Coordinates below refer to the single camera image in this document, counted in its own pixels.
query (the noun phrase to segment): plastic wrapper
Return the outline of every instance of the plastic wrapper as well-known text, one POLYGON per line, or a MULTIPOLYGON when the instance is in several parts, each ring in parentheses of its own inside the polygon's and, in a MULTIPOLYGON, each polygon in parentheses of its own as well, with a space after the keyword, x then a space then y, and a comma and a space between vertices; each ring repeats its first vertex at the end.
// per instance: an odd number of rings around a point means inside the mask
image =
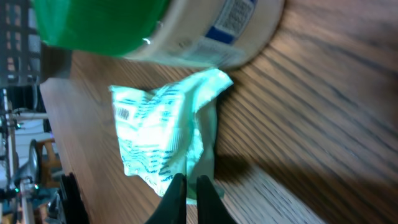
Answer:
POLYGON ((232 84, 211 69, 152 91, 111 86, 124 173, 139 175, 159 196, 185 174, 187 203, 195 203, 197 177, 214 179, 216 97, 232 84))

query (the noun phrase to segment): wood grain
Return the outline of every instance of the wood grain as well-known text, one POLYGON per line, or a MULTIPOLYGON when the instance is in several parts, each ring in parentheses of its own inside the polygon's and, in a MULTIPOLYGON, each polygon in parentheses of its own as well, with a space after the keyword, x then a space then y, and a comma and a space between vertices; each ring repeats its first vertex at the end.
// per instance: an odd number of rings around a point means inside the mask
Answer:
MULTIPOLYGON (((237 222, 398 221, 397 12, 393 0, 288 1, 269 46, 229 72, 216 179, 237 222)), ((123 174, 108 86, 192 72, 75 52, 71 79, 42 85, 92 223, 144 223, 160 201, 123 174)))

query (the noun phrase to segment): white container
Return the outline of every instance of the white container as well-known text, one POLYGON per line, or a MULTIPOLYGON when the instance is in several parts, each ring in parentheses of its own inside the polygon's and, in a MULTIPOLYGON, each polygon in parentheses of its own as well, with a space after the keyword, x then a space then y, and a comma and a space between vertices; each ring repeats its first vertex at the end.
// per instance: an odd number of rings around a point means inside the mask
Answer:
POLYGON ((268 43, 284 0, 172 0, 146 45, 125 56, 179 67, 231 68, 268 43))

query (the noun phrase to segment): tea bag packet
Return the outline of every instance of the tea bag packet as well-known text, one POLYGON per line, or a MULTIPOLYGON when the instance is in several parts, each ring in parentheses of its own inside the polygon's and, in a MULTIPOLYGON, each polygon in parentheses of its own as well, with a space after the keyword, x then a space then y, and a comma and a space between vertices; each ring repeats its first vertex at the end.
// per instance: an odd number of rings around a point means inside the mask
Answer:
POLYGON ((139 175, 159 196, 185 174, 187 203, 195 203, 197 177, 214 179, 216 97, 232 84, 210 69, 152 91, 111 86, 124 173, 139 175))

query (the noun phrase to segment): plastic jar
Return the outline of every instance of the plastic jar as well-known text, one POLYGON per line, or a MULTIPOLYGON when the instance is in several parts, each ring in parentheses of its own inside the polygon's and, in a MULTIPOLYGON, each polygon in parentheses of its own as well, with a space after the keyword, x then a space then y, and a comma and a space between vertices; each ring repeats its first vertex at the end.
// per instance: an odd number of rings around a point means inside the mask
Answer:
POLYGON ((63 0, 68 2, 63 13, 49 14, 60 1, 36 2, 39 33, 50 45, 203 68, 237 67, 252 59, 274 33, 284 5, 283 0, 119 0, 117 6, 117 1, 63 0), (92 9, 86 9, 89 3, 92 9))

